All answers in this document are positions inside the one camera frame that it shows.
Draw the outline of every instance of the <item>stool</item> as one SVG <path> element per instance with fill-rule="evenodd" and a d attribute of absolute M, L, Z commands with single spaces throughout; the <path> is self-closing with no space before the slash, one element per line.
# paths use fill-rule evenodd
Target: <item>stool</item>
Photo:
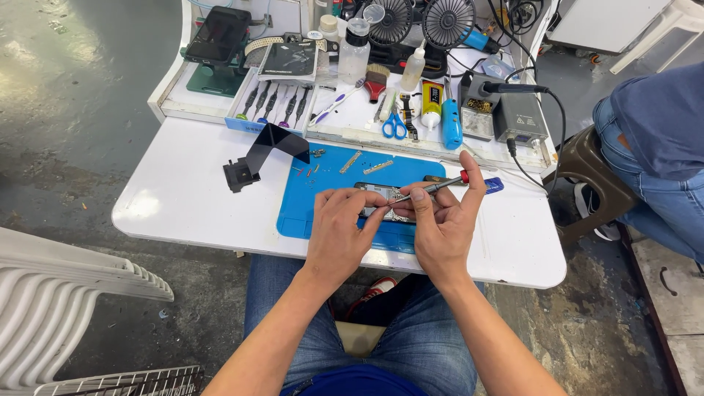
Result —
<path fill-rule="evenodd" d="M 385 327 L 335 321 L 345 352 L 354 357 L 367 357 L 384 334 Z"/>
<path fill-rule="evenodd" d="M 556 177 L 555 172 L 552 172 L 543 179 L 543 184 L 555 180 Z M 563 246 L 576 242 L 593 229 L 628 212 L 639 201 L 633 190 L 611 171 L 601 155 L 601 141 L 594 125 L 577 133 L 565 143 L 559 177 L 576 178 L 592 186 L 599 194 L 600 202 L 596 213 L 565 227 L 557 226 Z"/>
<path fill-rule="evenodd" d="M 665 64 L 658 69 L 658 73 L 663 71 L 678 55 L 689 47 L 697 37 L 704 32 L 704 6 L 697 4 L 692 0 L 674 0 L 659 16 L 660 22 L 655 28 L 648 33 L 641 41 L 636 44 L 631 51 L 628 51 L 616 64 L 610 69 L 611 73 L 618 74 L 623 68 L 629 65 L 633 60 L 641 58 L 651 48 L 653 48 L 660 40 L 665 38 L 674 28 L 688 30 L 696 33 L 692 38 L 687 40 L 677 52 L 674 53 L 665 61 Z"/>

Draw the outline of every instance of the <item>red brush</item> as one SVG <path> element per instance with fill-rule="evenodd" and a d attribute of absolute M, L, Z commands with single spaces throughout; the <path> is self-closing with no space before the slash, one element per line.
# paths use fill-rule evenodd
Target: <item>red brush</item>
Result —
<path fill-rule="evenodd" d="M 369 103 L 374 104 L 379 101 L 379 95 L 386 90 L 386 79 L 391 75 L 391 70 L 384 66 L 372 63 L 367 66 L 367 77 L 364 81 L 364 88 L 369 92 Z"/>

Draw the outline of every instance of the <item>blue scissors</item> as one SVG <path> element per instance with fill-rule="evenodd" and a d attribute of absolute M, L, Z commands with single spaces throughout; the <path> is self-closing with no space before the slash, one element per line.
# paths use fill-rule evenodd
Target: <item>blue scissors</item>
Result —
<path fill-rule="evenodd" d="M 406 135 L 408 134 L 408 129 L 406 128 L 406 125 L 401 121 L 401 118 L 398 116 L 396 106 L 394 106 L 394 108 L 391 110 L 391 114 L 389 114 L 389 119 L 382 124 L 382 133 L 385 137 L 388 138 L 395 137 L 398 140 L 406 138 Z"/>

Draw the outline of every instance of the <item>black fan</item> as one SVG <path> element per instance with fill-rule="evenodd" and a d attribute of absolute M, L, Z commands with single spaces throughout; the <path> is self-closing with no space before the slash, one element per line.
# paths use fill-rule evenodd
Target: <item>black fan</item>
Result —
<path fill-rule="evenodd" d="M 369 29 L 369 41 L 381 47 L 401 42 L 413 23 L 413 5 L 410 0 L 367 0 L 363 8 L 373 4 L 384 7 L 384 19 Z"/>
<path fill-rule="evenodd" d="M 431 0 L 423 13 L 423 35 L 438 49 L 452 49 L 467 38 L 465 28 L 474 28 L 473 0 Z"/>

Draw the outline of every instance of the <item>phone logic board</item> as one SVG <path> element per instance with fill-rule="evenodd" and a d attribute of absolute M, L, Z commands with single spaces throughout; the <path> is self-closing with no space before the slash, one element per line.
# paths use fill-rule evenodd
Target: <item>phone logic board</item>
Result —
<path fill-rule="evenodd" d="M 401 194 L 401 191 L 399 191 L 399 187 L 393 187 L 390 185 L 378 185 L 378 184 L 370 184 L 366 182 L 357 182 L 354 185 L 355 188 L 358 188 L 360 190 L 367 190 L 367 191 L 374 191 L 380 193 L 384 198 L 386 199 L 399 199 L 403 198 L 403 194 Z M 359 213 L 359 216 L 361 217 L 369 217 L 372 212 L 374 212 L 377 208 L 364 208 L 361 213 Z M 412 220 L 408 217 L 402 217 L 394 213 L 394 210 L 390 210 L 385 216 L 384 220 L 386 221 L 398 221 L 399 223 L 415 223 L 415 220 Z"/>

